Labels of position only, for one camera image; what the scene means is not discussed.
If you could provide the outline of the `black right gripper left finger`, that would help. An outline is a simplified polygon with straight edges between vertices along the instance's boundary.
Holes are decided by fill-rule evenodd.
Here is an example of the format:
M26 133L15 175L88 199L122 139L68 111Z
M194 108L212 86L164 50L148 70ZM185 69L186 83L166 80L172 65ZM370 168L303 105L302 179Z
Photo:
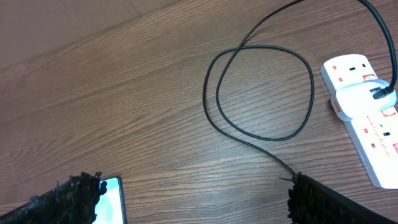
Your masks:
M97 217L95 207L107 191L101 175L71 175L65 183L1 215L1 224L92 224Z

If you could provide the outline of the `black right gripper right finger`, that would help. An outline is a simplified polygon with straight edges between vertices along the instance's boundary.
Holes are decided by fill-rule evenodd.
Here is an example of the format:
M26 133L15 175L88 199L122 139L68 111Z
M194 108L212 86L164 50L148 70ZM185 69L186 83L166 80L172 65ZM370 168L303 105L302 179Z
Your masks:
M289 189L288 217L296 224L397 224L315 179L296 174Z

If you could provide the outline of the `blue Galaxy smartphone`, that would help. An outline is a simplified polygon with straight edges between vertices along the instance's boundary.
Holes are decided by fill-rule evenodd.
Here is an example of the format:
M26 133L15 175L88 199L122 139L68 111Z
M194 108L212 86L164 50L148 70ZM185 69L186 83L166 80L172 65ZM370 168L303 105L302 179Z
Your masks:
M95 207L96 220L93 224L127 224L122 178L115 176L106 182L106 193L101 195Z

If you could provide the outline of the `white charger plug adapter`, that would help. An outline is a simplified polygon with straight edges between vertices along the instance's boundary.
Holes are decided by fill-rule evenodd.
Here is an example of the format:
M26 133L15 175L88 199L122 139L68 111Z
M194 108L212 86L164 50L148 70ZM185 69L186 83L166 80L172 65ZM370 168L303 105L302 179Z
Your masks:
M388 82L380 79L346 85L331 94L331 103L343 121L365 118L397 103L397 93L388 92L388 86Z

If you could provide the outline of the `white power strip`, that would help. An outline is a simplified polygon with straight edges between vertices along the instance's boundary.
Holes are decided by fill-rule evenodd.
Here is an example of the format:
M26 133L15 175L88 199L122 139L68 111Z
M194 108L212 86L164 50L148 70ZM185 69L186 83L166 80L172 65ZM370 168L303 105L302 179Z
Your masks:
M320 73L330 92L330 101L331 94L340 87L380 79L367 57L360 54L331 58L321 66ZM371 183L383 189L396 189L397 110L394 106L343 123Z

